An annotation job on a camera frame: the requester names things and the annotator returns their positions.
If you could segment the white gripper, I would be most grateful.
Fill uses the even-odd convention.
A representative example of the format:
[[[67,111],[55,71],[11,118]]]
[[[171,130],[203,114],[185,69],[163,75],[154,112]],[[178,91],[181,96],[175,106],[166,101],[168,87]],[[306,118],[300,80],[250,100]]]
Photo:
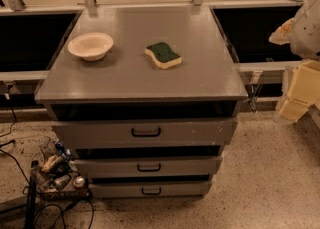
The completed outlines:
[[[283,87],[285,100],[280,105],[279,116],[297,122],[320,99],[320,62],[306,60],[295,68],[287,67]]]

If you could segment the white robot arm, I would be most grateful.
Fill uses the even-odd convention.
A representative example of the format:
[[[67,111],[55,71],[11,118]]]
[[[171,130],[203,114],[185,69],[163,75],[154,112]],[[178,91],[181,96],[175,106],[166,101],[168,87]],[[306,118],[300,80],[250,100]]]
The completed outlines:
[[[274,119],[280,124],[296,123],[320,100],[320,0],[306,0],[295,16],[273,32],[269,41],[289,44],[302,61],[283,75],[282,97]]]

